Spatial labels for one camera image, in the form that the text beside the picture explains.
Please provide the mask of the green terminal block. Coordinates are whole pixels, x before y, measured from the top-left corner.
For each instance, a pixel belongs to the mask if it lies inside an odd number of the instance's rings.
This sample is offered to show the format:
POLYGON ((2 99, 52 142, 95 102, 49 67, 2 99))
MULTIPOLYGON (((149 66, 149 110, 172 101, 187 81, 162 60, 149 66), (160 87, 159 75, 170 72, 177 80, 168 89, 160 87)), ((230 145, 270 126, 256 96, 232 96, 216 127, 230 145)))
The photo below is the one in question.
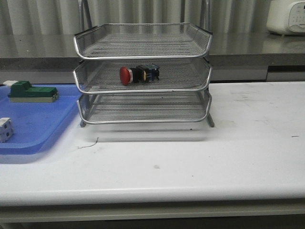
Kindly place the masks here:
POLYGON ((33 86, 29 81, 8 80, 3 85, 10 88, 8 98, 13 103, 52 103, 59 98, 56 87, 33 86))

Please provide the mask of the mesh tray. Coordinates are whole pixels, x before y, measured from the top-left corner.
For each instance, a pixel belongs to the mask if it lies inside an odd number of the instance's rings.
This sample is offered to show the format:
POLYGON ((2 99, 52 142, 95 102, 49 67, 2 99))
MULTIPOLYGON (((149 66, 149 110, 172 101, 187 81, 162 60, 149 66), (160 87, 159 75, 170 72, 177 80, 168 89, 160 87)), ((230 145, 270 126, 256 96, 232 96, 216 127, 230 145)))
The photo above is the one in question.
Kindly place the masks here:
POLYGON ((77 101, 81 125, 200 122, 212 97, 199 92, 83 94, 77 101))
POLYGON ((104 24, 75 34, 86 60, 197 58, 208 54, 213 34, 190 23, 104 24))
POLYGON ((196 92, 208 87, 211 74, 212 67, 204 58, 91 60, 73 71, 76 86, 83 94, 196 92), (159 78, 123 85, 120 68, 141 64, 157 65, 159 78))

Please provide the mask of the blue plastic tray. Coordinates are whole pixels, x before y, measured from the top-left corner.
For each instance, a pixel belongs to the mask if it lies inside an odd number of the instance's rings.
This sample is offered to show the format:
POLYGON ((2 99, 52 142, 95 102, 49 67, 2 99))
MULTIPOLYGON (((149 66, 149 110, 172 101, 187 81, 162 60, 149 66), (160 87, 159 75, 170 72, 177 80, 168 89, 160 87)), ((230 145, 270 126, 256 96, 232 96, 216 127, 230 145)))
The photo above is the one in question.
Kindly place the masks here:
POLYGON ((9 117, 13 135, 1 143, 1 155, 31 155, 51 147, 78 114, 81 93, 73 84, 56 84, 59 99, 52 103, 11 103, 9 88, 0 88, 0 116, 9 117))

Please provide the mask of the grey stone counter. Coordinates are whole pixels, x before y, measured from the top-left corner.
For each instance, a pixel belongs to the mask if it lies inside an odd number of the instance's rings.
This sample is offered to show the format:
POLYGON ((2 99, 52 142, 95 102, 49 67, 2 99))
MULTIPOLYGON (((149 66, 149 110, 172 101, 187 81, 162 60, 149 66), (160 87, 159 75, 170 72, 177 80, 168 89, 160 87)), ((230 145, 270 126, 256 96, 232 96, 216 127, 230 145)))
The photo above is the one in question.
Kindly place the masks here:
MULTIPOLYGON (((211 80, 284 82, 305 79, 304 36, 215 33, 210 48, 211 80)), ((0 79, 74 83, 80 59, 72 35, 2 35, 0 79)))

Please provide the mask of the red emergency stop button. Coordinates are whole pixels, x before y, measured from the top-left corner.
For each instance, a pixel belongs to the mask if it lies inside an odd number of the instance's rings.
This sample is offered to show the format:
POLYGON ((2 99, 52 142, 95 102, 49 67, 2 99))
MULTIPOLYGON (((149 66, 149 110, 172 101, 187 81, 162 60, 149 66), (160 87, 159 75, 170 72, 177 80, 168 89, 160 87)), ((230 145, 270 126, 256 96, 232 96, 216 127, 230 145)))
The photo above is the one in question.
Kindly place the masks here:
POLYGON ((135 68, 120 68, 120 81, 127 86, 130 83, 150 83, 159 80, 159 66, 155 64, 141 64, 135 68))

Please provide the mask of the white appliance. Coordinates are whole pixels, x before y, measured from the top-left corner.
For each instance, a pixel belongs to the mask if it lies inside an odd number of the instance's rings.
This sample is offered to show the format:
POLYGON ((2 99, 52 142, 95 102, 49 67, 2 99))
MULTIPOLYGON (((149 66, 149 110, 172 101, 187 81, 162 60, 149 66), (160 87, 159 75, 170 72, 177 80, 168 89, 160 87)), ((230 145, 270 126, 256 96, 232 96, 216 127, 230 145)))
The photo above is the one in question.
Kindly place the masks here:
POLYGON ((305 1, 272 0, 266 28, 270 33, 279 35, 304 35, 305 1))

